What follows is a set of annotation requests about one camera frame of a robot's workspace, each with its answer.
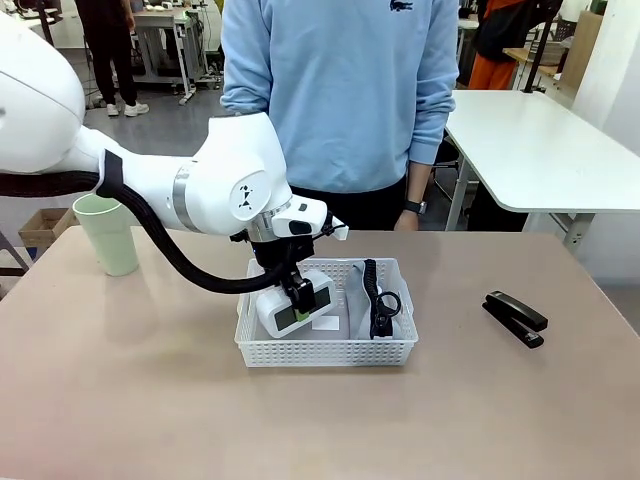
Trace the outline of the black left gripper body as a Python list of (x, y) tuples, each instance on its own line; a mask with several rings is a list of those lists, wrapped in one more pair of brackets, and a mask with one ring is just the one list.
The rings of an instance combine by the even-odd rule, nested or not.
[(299, 291), (311, 284), (298, 269), (298, 263), (314, 254), (311, 238), (279, 238), (269, 242), (253, 242), (252, 249), (259, 266), (285, 290)]

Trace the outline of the white digital clock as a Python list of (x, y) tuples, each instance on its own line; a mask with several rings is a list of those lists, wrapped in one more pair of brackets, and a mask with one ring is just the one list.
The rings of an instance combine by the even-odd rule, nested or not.
[(337, 294), (334, 281), (319, 270), (310, 270), (306, 279), (313, 286), (314, 306), (302, 313), (293, 306), (282, 286), (260, 292), (255, 301), (256, 313), (268, 334), (280, 339), (306, 326), (336, 306)]

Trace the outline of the pale green plastic cup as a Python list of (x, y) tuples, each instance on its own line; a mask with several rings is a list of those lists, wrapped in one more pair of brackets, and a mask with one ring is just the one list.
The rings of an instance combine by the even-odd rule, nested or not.
[(78, 198), (72, 209), (107, 275), (126, 276), (138, 268), (131, 231), (132, 215), (122, 203), (87, 194)]

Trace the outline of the black stapler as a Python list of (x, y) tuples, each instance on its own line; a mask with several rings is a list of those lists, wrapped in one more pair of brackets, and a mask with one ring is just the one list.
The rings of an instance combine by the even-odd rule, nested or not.
[(529, 349), (543, 345), (540, 335), (548, 327), (548, 319), (528, 305), (502, 292), (485, 296), (482, 307)]

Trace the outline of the person's left forearm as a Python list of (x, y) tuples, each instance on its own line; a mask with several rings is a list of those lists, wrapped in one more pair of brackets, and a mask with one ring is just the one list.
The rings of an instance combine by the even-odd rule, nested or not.
[(406, 199), (414, 203), (421, 203), (431, 176), (430, 165), (411, 161), (407, 176)]

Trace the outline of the white perforated plastic basket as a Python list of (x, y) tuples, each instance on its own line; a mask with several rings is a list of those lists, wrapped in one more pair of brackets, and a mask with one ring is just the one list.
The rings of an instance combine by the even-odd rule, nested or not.
[(248, 367), (364, 367), (402, 366), (419, 336), (406, 281), (394, 258), (378, 258), (380, 287), (399, 295), (402, 309), (394, 317), (394, 339), (355, 340), (350, 337), (344, 284), (355, 258), (312, 258), (301, 262), (304, 276), (319, 270), (335, 282), (335, 303), (326, 314), (339, 319), (337, 330), (318, 330), (310, 323), (281, 339), (269, 335), (256, 312), (255, 293), (238, 301), (235, 341)]

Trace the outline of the person's black trousers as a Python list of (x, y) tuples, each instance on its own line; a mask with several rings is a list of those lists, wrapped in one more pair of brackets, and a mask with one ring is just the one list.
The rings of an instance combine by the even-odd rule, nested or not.
[(351, 230), (395, 231), (394, 226), (404, 211), (407, 180), (364, 193), (328, 193), (293, 187), (294, 194), (323, 201), (328, 210)]

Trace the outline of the light blue sweatshirt torso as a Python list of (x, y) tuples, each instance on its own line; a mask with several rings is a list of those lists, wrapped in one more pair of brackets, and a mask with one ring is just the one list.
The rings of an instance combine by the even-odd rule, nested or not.
[(435, 161), (457, 28), (455, 0), (225, 0), (221, 102), (269, 116), (290, 185), (384, 189)]

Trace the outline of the black chair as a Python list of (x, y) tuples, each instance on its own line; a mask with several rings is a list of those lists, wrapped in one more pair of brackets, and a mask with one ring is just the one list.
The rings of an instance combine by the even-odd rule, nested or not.
[(459, 174), (461, 153), (458, 147), (454, 144), (451, 137), (446, 134), (438, 147), (436, 154), (435, 164), (432, 169), (433, 184), (441, 195), (449, 202), (452, 202), (452, 195), (441, 185), (437, 179), (437, 171), (443, 169), (453, 169), (456, 174)]

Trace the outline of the brown cardboard box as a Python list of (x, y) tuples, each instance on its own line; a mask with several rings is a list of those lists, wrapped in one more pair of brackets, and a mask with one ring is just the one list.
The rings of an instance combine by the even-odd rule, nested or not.
[(26, 248), (48, 249), (71, 226), (78, 225), (70, 208), (38, 210), (19, 230)]

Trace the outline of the grey workshop desk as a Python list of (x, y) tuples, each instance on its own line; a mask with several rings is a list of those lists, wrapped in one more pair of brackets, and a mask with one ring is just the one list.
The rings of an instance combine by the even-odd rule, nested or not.
[(204, 25), (192, 8), (160, 6), (134, 14), (133, 78), (138, 84), (166, 84), (186, 105), (197, 85), (210, 79)]

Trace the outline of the bystander in black clothes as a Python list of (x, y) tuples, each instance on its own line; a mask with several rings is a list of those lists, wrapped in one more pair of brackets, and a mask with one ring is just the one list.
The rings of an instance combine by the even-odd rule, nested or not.
[(131, 33), (135, 19), (130, 0), (74, 0), (84, 37), (93, 56), (98, 89), (106, 103), (107, 115), (117, 117), (119, 109), (113, 83), (115, 68), (124, 115), (137, 117), (149, 112), (140, 103), (131, 66)]

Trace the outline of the large white table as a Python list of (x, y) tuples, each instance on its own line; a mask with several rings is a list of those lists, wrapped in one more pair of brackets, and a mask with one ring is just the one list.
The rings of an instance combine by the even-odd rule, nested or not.
[(546, 214), (579, 247), (598, 214), (640, 212), (640, 157), (541, 93), (456, 90), (446, 131), (460, 151), (446, 222), (456, 228), (469, 175), (503, 209)]

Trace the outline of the bystander in orange trousers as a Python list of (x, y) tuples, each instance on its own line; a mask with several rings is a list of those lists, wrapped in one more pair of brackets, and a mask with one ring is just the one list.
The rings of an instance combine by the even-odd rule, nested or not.
[(528, 32), (553, 19), (562, 1), (477, 0), (479, 26), (473, 38), (476, 50), (469, 90), (506, 90), (516, 61), (505, 48), (524, 46)]

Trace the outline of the wooden desk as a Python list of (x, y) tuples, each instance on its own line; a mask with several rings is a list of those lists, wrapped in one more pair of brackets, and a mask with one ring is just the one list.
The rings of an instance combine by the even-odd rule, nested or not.
[[(537, 55), (538, 42), (534, 41), (525, 47), (504, 48), (503, 53), (518, 64), (512, 84), (523, 90), (531, 73), (531, 67)], [(546, 89), (549, 82), (557, 82), (561, 78), (569, 48), (562, 42), (548, 42), (542, 53), (536, 75), (533, 80), (534, 89)]]

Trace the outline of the black vertical pole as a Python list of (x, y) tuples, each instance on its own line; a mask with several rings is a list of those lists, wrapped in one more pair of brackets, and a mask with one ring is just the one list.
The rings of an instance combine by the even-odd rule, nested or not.
[(562, 3), (562, 0), (540, 0), (539, 1), (539, 4), (541, 5), (541, 9), (544, 13), (545, 22), (544, 22), (543, 31), (538, 40), (534, 60), (530, 66), (529, 76), (527, 77), (525, 88), (523, 90), (524, 93), (530, 94), (533, 92), (534, 81), (542, 61), (544, 49), (546, 47), (547, 39), (550, 34), (553, 19), (555, 18), (561, 3)]

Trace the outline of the tan wooden board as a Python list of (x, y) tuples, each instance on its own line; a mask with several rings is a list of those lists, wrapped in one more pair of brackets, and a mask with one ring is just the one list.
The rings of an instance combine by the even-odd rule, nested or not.
[(559, 84), (574, 93), (579, 89), (596, 43), (603, 16), (591, 11), (582, 11), (567, 59), (563, 66)]

